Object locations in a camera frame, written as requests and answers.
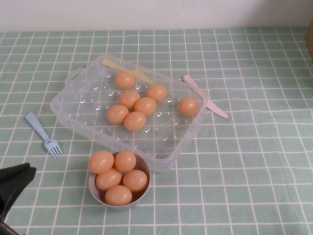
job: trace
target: white wall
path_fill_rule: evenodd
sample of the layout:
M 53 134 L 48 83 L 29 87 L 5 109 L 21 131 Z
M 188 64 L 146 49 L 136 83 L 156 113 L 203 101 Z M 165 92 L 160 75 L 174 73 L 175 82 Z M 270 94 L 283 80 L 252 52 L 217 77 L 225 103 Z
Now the white wall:
M 0 31 L 308 26 L 313 0 L 2 0 Z

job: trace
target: bowl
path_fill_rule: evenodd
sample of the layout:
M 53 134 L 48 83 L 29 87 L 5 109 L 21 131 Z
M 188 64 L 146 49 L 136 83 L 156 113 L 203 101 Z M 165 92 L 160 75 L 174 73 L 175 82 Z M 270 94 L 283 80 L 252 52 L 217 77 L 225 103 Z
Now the bowl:
M 148 183 L 147 183 L 147 186 L 144 190 L 142 190 L 140 192 L 132 193 L 133 194 L 132 202 L 130 204 L 125 205 L 125 206 L 118 206 L 118 207 L 117 206 L 111 206 L 111 205 L 108 205 L 108 204 L 104 203 L 103 201 L 101 201 L 101 198 L 105 197 L 105 191 L 102 191 L 102 190 L 97 188 L 96 183 L 95 183 L 97 174 L 90 172 L 90 174 L 89 174 L 90 192 L 92 193 L 93 197 L 99 203 L 104 205 L 106 208 L 111 209 L 111 210 L 115 210 L 115 211 L 123 211 L 123 210 L 133 208 L 141 201 L 141 199 L 147 193 L 148 187 L 150 185 L 150 180 L 151 180 L 150 168 L 149 168 L 148 164 L 143 160 L 142 157 L 138 156 L 137 154 L 135 154 L 135 156 L 136 156 L 136 165 L 134 167 L 134 170 L 141 170 L 141 171 L 145 172 L 147 177 L 148 177 Z

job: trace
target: plastic egg tray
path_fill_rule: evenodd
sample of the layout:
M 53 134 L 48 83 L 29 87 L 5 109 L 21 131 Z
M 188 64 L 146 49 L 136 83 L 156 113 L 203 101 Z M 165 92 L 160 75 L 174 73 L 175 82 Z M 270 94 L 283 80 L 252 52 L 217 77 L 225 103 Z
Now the plastic egg tray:
M 104 59 L 118 67 L 105 66 Z M 108 109 L 118 104 L 124 92 L 114 82 L 121 68 L 137 72 L 133 90 L 141 97 L 152 84 L 162 84 L 168 91 L 166 100 L 157 103 L 156 111 L 147 116 L 145 127 L 137 132 L 126 130 L 123 124 L 112 125 L 106 118 Z M 158 172 L 168 171 L 186 142 L 200 130 L 208 100 L 207 93 L 198 87 L 109 54 L 99 56 L 85 69 L 70 72 L 65 83 L 51 102 L 51 109 L 62 125 L 113 151 L 130 150 Z M 179 101 L 186 97 L 199 102 L 200 111 L 195 117 L 185 117 L 179 112 Z

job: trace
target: fork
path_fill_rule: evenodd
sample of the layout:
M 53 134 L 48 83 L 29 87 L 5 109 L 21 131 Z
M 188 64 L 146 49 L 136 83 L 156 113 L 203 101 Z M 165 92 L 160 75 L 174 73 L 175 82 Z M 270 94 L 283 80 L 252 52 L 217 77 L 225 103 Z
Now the fork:
M 62 151 L 56 142 L 55 139 L 51 139 L 43 127 L 41 126 L 39 120 L 36 118 L 36 116 L 31 112 L 27 113 L 25 115 L 26 120 L 29 122 L 29 124 L 37 131 L 37 133 L 43 138 L 45 148 L 49 151 L 49 153 L 54 157 L 58 158 L 62 155 Z

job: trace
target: egg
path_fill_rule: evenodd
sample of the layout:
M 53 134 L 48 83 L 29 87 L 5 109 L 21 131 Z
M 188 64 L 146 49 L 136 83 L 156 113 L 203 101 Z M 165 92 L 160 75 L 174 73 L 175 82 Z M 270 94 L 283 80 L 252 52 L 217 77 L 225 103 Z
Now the egg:
M 154 99 L 156 102 L 165 100 L 167 96 L 167 89 L 165 86 L 155 84 L 147 89 L 147 97 Z
M 123 90 L 132 88 L 135 85 L 135 78 L 127 72 L 121 72 L 115 76 L 116 85 Z
M 135 111 L 142 112 L 144 115 L 152 114 L 157 108 L 157 103 L 154 99 L 143 97 L 135 104 Z
M 110 123 L 121 124 L 128 113 L 129 111 L 124 105 L 117 104 L 109 108 L 107 119 Z
M 148 176 L 141 170 L 132 170 L 128 172 L 123 179 L 123 184 L 131 192 L 139 192 L 147 187 Z
M 131 151 L 121 151 L 115 156 L 114 165 L 121 172 L 129 172 L 136 165 L 136 156 Z
M 199 103 L 194 98 L 185 98 L 179 102 L 179 111 L 185 116 L 194 116 L 199 109 Z
M 126 91 L 119 97 L 119 103 L 128 109 L 133 109 L 139 99 L 140 95 L 136 91 Z
M 105 203 L 111 206 L 125 206 L 132 201 L 132 192 L 123 185 L 115 185 L 108 189 Z
M 124 126 L 129 131 L 139 131 L 146 124 L 146 116 L 142 112 L 132 112 L 124 120 Z
M 118 185 L 122 181 L 122 173 L 112 167 L 103 174 L 98 174 L 96 177 L 96 186 L 100 190 L 108 190 L 112 186 Z
M 95 174 L 103 174 L 111 169 L 114 164 L 113 154 L 106 150 L 94 153 L 88 163 L 91 172 Z

